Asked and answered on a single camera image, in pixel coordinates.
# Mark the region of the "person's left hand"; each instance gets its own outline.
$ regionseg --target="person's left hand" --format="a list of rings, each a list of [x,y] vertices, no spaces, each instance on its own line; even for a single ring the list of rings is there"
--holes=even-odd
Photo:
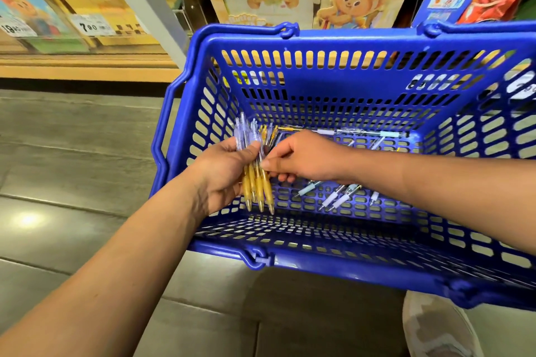
[[[211,145],[184,171],[199,192],[205,216],[229,205],[241,194],[244,165],[257,158],[259,149],[260,144],[253,142],[237,151],[236,139],[231,137]]]

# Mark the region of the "shopping basket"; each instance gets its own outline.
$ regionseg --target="shopping basket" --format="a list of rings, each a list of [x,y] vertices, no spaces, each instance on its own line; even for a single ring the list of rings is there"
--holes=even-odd
[[[291,23],[206,26],[166,92],[151,194],[231,136],[241,110],[261,124],[406,132],[384,141],[389,150],[534,158],[535,52],[531,22],[302,32]],[[164,157],[171,104],[183,83]],[[370,142],[356,138],[356,146]],[[368,189],[346,207],[319,212],[333,186],[292,200],[295,187],[274,181],[274,216],[249,213],[236,199],[203,221],[190,249],[252,269],[282,266],[442,295],[464,308],[536,309],[532,256],[391,198],[370,206]],[[497,187],[496,194],[503,189],[516,188]]]

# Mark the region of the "floor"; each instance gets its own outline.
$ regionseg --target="floor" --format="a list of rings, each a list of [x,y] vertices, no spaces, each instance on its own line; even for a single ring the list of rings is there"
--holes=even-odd
[[[0,333],[143,204],[161,103],[0,90]],[[392,288],[187,252],[136,356],[402,357],[403,299]],[[536,348],[536,313],[468,313],[486,356]]]

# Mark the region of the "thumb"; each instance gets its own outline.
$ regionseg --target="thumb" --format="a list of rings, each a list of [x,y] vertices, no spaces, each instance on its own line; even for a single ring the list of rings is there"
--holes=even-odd
[[[293,166],[293,162],[290,158],[274,157],[265,159],[260,164],[261,168],[269,172],[281,173],[296,173],[296,167]]]
[[[236,151],[236,154],[240,158],[240,161],[246,165],[252,163],[260,150],[260,143],[258,141],[252,142],[248,147],[243,150]]]

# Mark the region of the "person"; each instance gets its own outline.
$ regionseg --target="person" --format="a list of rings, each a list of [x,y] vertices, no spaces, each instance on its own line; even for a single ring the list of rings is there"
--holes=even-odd
[[[72,277],[0,338],[0,356],[132,355],[196,228],[240,194],[257,142],[206,149],[151,197]],[[352,149],[304,130],[262,167],[297,177],[359,182],[536,254],[536,163]]]

